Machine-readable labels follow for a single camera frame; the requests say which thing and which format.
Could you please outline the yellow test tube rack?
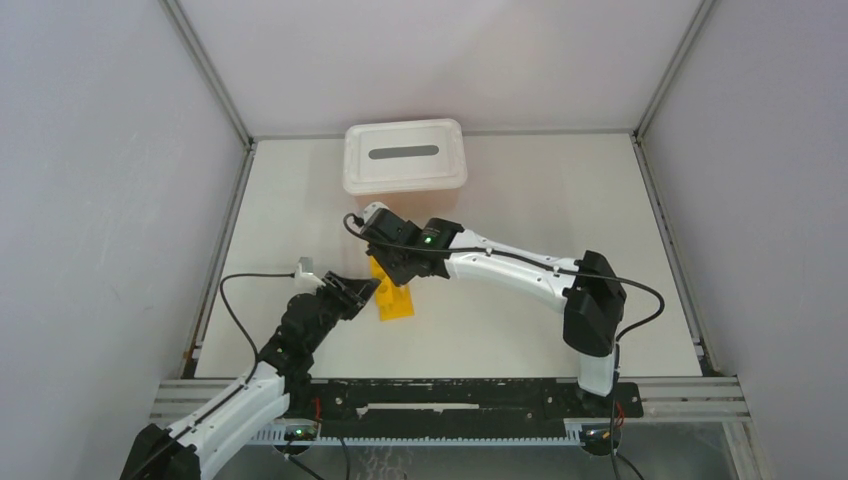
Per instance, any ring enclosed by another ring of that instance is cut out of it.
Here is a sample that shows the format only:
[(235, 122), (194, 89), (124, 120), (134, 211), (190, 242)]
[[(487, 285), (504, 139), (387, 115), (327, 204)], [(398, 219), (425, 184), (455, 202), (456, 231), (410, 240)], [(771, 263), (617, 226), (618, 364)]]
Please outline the yellow test tube rack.
[(372, 276), (380, 281), (374, 293), (380, 320), (386, 322), (414, 316), (410, 288), (398, 287), (373, 257), (370, 257), (369, 261)]

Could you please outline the pink plastic storage bin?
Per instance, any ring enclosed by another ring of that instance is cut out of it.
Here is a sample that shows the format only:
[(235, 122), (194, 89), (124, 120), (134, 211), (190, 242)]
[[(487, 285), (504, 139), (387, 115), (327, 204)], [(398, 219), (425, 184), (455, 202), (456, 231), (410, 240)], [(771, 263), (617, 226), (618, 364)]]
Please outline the pink plastic storage bin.
[(375, 193), (355, 196), (354, 199), (361, 208), (380, 202), (402, 218), (430, 218), (452, 211), (459, 197), (459, 189), (447, 189)]

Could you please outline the translucent white bin lid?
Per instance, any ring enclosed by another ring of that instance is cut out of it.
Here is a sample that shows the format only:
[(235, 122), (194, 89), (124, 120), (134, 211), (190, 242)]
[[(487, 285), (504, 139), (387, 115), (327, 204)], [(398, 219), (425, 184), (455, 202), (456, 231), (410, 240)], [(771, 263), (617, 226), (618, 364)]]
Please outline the translucent white bin lid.
[(453, 119), (360, 124), (345, 133), (342, 182), (353, 196), (452, 190), (467, 177)]

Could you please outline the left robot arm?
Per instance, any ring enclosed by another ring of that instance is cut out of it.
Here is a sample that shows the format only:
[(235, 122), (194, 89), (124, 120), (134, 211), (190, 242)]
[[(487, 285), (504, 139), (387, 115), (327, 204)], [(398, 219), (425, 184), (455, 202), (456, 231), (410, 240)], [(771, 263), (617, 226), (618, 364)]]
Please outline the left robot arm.
[(136, 436), (123, 479), (212, 479), (256, 433), (311, 407), (314, 354), (341, 321), (354, 319), (380, 282), (327, 272), (293, 296), (251, 367), (211, 400), (166, 427), (149, 424)]

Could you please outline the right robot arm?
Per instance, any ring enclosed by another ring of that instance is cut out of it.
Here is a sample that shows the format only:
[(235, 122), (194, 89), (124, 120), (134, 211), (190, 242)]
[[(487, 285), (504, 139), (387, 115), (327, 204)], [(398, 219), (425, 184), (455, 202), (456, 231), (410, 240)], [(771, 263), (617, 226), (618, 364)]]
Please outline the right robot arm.
[(534, 254), (441, 218), (419, 227), (381, 203), (351, 221), (351, 233), (396, 286), (426, 277), (489, 281), (539, 299), (562, 317), (563, 340), (578, 354), (579, 406), (602, 416), (616, 405), (615, 334), (626, 293), (603, 255)]

